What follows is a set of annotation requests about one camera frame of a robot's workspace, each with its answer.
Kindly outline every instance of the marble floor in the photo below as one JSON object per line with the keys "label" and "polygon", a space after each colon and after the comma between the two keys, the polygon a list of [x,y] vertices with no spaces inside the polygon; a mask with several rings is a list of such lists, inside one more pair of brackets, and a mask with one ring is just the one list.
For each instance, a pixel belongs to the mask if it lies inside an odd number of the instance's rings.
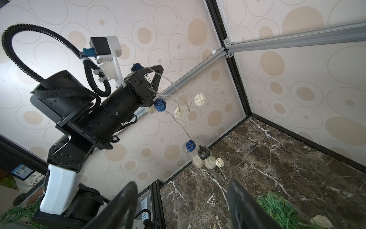
{"label": "marble floor", "polygon": [[232,228],[226,190],[236,179],[254,197],[278,192],[310,224],[326,216],[338,229],[366,228],[366,175],[249,118],[211,152],[223,168],[187,167],[161,189],[165,222],[175,228]]}

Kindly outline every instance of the glass jar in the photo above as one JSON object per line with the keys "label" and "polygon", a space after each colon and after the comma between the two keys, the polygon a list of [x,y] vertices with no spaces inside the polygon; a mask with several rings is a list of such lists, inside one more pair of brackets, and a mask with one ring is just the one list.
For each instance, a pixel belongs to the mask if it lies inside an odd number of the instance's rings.
{"label": "glass jar", "polygon": [[216,158],[212,155],[207,146],[198,146],[198,156],[203,161],[207,169],[214,169],[216,167]]}
{"label": "glass jar", "polygon": [[196,168],[198,168],[198,169],[201,168],[203,166],[203,161],[199,158],[199,156],[197,154],[197,152],[198,152],[197,147],[192,152],[189,152],[186,147],[186,144],[187,144],[187,142],[185,142],[182,146],[183,152],[186,153],[186,155],[188,156],[188,158],[191,160],[191,162],[193,163],[193,165]]}

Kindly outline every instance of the artificial grass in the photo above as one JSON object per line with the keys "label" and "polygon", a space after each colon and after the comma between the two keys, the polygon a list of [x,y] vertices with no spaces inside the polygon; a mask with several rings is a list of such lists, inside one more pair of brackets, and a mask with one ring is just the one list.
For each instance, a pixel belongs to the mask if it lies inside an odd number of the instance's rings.
{"label": "artificial grass", "polygon": [[26,207],[13,207],[9,211],[7,211],[0,219],[0,224],[9,224],[14,221],[20,220],[23,217],[28,218],[28,224],[35,229],[49,229],[48,227],[37,224],[32,221],[33,214],[40,207],[41,202],[36,201],[34,204],[30,204]]}
{"label": "artificial grass", "polygon": [[257,199],[259,205],[284,229],[323,229],[313,224],[307,225],[299,220],[297,210],[277,193],[268,193]]}

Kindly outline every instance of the blue connector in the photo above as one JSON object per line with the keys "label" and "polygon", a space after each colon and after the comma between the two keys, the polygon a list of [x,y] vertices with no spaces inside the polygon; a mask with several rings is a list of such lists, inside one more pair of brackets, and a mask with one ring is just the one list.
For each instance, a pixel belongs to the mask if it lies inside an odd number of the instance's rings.
{"label": "blue connector", "polygon": [[84,55],[87,57],[96,57],[94,48],[83,48]]}

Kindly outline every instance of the black lid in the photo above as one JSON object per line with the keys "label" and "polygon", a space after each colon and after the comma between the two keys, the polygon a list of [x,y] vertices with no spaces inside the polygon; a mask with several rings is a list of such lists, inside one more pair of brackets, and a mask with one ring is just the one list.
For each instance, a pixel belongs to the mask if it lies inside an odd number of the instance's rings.
{"label": "black lid", "polygon": [[197,154],[199,158],[201,158],[202,160],[206,160],[211,155],[210,150],[206,146],[202,147],[199,145],[198,147],[199,150]]}

